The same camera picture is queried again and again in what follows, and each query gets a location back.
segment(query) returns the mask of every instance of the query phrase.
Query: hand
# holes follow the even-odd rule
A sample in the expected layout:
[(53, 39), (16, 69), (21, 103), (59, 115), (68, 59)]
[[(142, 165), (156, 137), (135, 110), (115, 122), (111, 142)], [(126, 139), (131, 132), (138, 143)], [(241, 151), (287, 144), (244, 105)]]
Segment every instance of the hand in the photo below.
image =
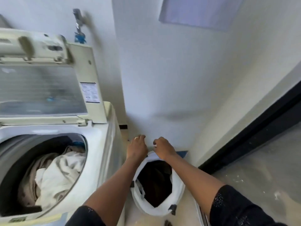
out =
[(156, 154), (165, 161), (169, 156), (177, 154), (174, 147), (168, 142), (167, 139), (163, 137), (155, 139), (153, 141), (153, 144), (156, 145), (154, 147), (154, 151), (156, 152)]
[(126, 150), (126, 159), (134, 159), (135, 162), (142, 163), (148, 154), (148, 148), (144, 142), (145, 135), (138, 135), (131, 140)]

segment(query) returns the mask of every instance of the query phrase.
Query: white wall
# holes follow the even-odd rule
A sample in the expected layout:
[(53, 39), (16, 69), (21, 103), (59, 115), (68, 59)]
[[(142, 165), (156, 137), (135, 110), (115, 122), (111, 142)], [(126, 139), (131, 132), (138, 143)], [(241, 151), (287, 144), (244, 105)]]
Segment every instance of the white wall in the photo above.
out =
[(112, 102), (118, 122), (126, 124), (111, 0), (1, 0), (0, 14), (13, 28), (61, 34), (74, 41), (73, 8), (88, 20), (83, 32), (93, 47), (103, 99)]
[[(162, 1), (113, 0), (129, 136), (146, 134), (148, 145), (164, 136), (176, 148), (189, 149), (220, 114), (204, 137), (215, 135), (227, 115), (235, 116), (230, 98), (235, 100), (249, 81), (268, 82), (276, 71), (272, 87), (301, 60), (292, 39), (298, 31), (290, 30), (299, 23), (299, 0), (245, 0), (227, 32), (162, 24)], [(249, 90), (239, 102), (252, 94), (254, 103), (260, 100), (257, 89)], [(222, 106), (227, 115), (221, 116)], [(202, 155), (198, 151), (195, 159)]]
[[(256, 1), (246, 0), (244, 7)], [(258, 49), (243, 79), (196, 139), (189, 154), (196, 166), (301, 81), (301, 0), (264, 0), (258, 5), (268, 14), (266, 22), (256, 28), (265, 35), (264, 47)]]

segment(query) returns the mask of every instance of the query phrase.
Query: forearm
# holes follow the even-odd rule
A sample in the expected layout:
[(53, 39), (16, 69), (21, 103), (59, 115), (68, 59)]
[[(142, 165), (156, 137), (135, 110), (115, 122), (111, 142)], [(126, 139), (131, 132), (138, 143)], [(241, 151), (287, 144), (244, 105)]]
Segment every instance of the forearm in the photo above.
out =
[(128, 158), (122, 167), (84, 203), (98, 213), (106, 226), (117, 225), (139, 164), (137, 160)]
[(201, 209), (209, 217), (212, 202), (224, 183), (192, 166), (177, 154), (169, 156), (166, 162), (179, 175)]

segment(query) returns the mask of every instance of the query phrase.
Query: white towel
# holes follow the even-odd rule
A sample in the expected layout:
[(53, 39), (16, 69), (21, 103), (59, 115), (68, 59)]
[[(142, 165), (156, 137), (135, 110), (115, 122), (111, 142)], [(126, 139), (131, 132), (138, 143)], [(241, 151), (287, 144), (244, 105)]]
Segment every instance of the white towel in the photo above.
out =
[(41, 195), (36, 205), (47, 210), (59, 202), (77, 180), (84, 162), (84, 153), (68, 152), (56, 157), (47, 169), (38, 169), (35, 181)]

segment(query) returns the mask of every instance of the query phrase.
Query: tiled floor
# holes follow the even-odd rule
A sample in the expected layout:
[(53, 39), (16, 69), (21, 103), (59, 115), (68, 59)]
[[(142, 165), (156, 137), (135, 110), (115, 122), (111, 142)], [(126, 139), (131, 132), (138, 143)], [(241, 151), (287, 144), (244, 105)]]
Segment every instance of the tiled floor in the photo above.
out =
[[(126, 150), (129, 143), (127, 130), (121, 130), (121, 134)], [(140, 212), (133, 201), (131, 193), (128, 194), (125, 207), (125, 226), (164, 226), (165, 220), (169, 220), (173, 226), (201, 225), (194, 198), (187, 189), (178, 204), (176, 215), (169, 214), (165, 217), (155, 217)]]

